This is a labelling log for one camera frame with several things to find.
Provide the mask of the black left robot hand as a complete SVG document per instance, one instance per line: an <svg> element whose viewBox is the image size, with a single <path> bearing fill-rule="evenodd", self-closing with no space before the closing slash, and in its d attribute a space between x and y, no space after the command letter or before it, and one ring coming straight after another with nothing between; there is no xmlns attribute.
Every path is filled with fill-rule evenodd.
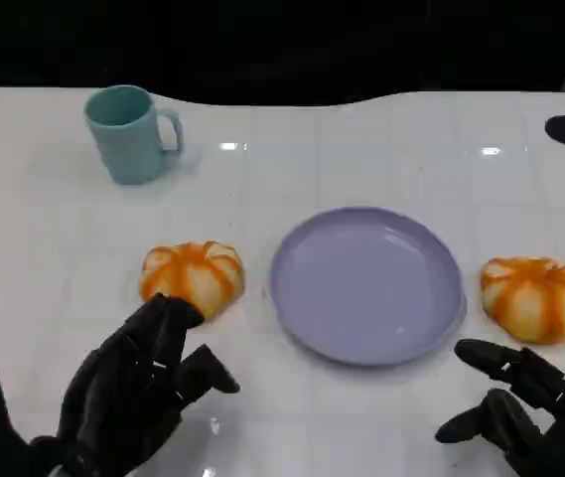
<svg viewBox="0 0 565 477"><path fill-rule="evenodd" d="M59 428L38 437L34 475L125 476L153 457L206 393L240 386L212 350L183 354L202 313L161 293L93 350L65 393Z"/></svg>

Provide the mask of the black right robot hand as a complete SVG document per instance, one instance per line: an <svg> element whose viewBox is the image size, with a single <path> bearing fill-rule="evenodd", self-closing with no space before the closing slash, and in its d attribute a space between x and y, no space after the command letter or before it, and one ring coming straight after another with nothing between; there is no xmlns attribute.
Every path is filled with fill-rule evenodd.
<svg viewBox="0 0 565 477"><path fill-rule="evenodd" d="M565 374L528 348L461 339L457 357L509 389L445 422L435 439L450 444L482 437L518 476L565 476Z"/></svg>

